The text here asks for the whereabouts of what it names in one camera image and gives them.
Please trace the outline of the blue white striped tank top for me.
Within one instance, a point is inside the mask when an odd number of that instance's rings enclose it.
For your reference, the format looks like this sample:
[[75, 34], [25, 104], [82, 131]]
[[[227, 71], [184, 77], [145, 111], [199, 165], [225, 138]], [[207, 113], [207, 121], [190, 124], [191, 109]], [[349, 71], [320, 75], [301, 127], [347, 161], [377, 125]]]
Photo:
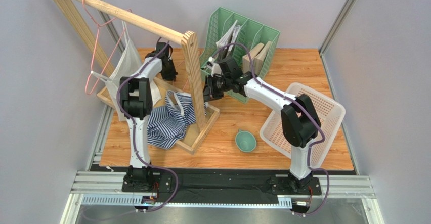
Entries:
[[168, 150], [185, 138], [186, 129], [196, 123], [196, 116], [189, 93], [168, 90], [164, 102], [152, 110], [147, 136], [149, 144]]

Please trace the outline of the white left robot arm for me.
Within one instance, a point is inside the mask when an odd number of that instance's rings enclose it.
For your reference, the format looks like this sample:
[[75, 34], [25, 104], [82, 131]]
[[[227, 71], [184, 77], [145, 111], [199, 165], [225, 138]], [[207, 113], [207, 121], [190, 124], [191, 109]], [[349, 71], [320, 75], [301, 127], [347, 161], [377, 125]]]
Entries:
[[130, 130], [131, 158], [123, 178], [123, 192], [151, 192], [157, 187], [148, 150], [147, 126], [153, 109], [151, 82], [158, 73], [176, 76], [170, 59], [172, 47], [168, 42], [158, 42], [156, 48], [130, 76], [120, 79], [117, 103], [126, 117]]

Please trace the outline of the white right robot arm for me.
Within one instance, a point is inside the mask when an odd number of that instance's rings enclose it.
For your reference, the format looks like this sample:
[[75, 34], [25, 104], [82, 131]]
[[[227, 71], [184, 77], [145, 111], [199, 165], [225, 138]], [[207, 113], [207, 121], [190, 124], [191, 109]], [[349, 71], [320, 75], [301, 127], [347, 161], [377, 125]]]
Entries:
[[313, 177], [311, 151], [321, 131], [311, 98], [306, 94], [290, 95], [265, 83], [253, 72], [243, 72], [232, 57], [215, 63], [213, 69], [216, 71], [205, 77], [204, 101], [221, 99], [225, 92], [233, 91], [255, 99], [277, 113], [283, 136], [291, 145], [289, 188], [296, 193], [304, 191]]

